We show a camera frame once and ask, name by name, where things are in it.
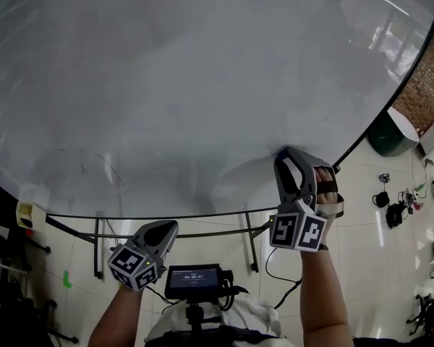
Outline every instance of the whiteboard surface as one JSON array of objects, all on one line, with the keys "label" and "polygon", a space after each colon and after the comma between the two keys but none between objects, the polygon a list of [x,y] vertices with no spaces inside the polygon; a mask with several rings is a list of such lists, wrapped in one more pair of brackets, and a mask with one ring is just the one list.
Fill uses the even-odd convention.
[{"label": "whiteboard surface", "polygon": [[277,206],[273,154],[335,163],[434,0],[0,0],[0,185],[61,215]]}]

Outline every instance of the chair wheel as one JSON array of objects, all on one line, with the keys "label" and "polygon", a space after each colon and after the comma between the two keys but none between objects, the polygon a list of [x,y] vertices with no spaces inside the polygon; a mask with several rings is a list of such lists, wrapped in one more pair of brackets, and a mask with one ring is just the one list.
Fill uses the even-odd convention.
[{"label": "chair wheel", "polygon": [[52,306],[54,309],[58,307],[58,304],[53,299],[49,299],[46,303],[47,305]]}]

